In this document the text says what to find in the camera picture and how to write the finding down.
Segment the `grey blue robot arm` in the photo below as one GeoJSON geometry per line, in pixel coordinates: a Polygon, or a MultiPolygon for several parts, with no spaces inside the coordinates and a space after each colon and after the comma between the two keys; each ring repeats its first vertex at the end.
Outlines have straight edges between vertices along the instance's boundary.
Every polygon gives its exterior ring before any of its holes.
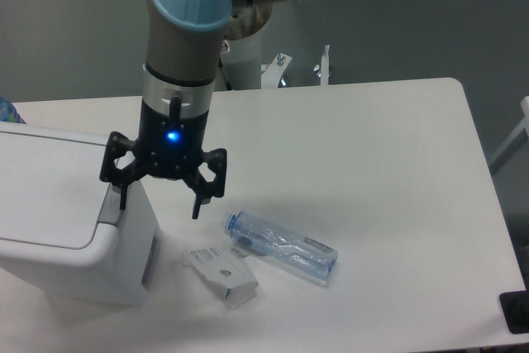
{"type": "Polygon", "coordinates": [[[227,24],[235,12],[285,0],[146,0],[149,34],[139,132],[114,131],[100,178],[120,195],[145,176],[181,180],[194,208],[225,193],[227,152],[203,150],[203,137],[227,24]]]}

